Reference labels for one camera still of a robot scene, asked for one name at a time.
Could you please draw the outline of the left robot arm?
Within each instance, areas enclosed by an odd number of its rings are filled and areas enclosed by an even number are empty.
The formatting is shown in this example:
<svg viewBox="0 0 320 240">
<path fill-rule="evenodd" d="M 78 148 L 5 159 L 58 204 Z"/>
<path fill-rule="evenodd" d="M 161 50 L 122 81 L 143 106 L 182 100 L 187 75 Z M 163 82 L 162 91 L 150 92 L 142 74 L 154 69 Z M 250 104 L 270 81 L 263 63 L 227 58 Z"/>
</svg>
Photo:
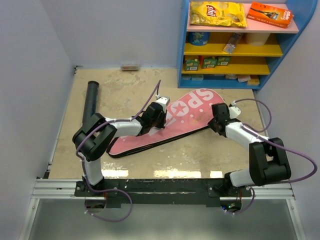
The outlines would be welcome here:
<svg viewBox="0 0 320 240">
<path fill-rule="evenodd" d="M 105 118 L 95 113 L 81 126 L 74 134 L 72 142 L 88 184 L 95 186 L 104 178 L 101 171 L 101 156 L 112 140 L 119 137 L 142 136 L 149 133 L 152 128 L 165 127 L 169 101 L 168 98 L 161 97 L 150 103 L 142 113 L 126 119 Z"/>
</svg>

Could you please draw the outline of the black shuttlecock tube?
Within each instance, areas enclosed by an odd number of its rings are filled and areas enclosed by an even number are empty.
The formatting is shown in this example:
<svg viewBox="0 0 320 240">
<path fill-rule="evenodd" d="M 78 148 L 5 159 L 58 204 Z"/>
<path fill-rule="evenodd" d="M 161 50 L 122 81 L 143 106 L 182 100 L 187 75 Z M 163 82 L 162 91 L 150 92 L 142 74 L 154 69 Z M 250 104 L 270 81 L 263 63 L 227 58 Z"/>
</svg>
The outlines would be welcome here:
<svg viewBox="0 0 320 240">
<path fill-rule="evenodd" d="M 84 124 L 93 114 L 96 113 L 98 93 L 100 84 L 96 81 L 89 81 L 85 94 L 82 123 Z"/>
</svg>

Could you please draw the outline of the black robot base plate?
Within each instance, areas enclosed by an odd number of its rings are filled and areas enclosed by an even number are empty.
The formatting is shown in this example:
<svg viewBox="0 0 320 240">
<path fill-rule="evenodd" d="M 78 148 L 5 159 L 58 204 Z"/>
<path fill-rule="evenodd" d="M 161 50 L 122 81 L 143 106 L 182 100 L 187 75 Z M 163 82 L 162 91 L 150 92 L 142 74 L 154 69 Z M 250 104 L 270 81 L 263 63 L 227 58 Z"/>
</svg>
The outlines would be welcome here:
<svg viewBox="0 0 320 240">
<path fill-rule="evenodd" d="M 104 179 L 92 187 L 86 180 L 76 182 L 74 195 L 90 200 L 106 200 L 107 208 L 119 208 L 122 204 L 135 205 L 204 205 L 221 207 L 240 197 L 251 197 L 244 186 L 234 187 L 223 178 L 151 178 L 151 179 Z"/>
</svg>

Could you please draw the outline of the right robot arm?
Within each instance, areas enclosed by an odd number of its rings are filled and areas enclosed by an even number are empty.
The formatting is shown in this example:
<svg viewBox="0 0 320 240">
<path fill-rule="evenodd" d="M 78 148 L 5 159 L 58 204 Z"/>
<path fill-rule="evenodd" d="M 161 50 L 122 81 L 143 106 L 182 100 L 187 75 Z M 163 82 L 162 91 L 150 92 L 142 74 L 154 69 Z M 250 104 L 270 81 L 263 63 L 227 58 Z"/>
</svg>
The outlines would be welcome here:
<svg viewBox="0 0 320 240">
<path fill-rule="evenodd" d="M 263 186 L 291 178 L 291 167 L 280 138 L 268 138 L 249 129 L 237 119 L 241 111 L 235 105 L 217 103 L 211 109 L 213 118 L 208 126 L 248 150 L 249 167 L 224 175 L 233 187 Z"/>
</svg>

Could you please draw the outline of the pink racket bag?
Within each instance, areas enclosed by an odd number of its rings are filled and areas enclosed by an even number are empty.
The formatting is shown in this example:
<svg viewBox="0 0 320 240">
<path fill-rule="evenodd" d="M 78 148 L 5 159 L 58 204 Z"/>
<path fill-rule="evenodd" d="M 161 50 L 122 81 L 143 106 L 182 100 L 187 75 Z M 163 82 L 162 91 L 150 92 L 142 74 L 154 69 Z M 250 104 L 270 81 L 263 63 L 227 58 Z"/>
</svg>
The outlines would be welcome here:
<svg viewBox="0 0 320 240">
<path fill-rule="evenodd" d="M 153 127 L 142 136 L 122 136 L 112 140 L 106 153 L 122 158 L 140 153 L 207 129 L 213 119 L 212 105 L 224 103 L 215 91 L 199 88 L 185 94 L 167 107 L 164 128 Z"/>
</svg>

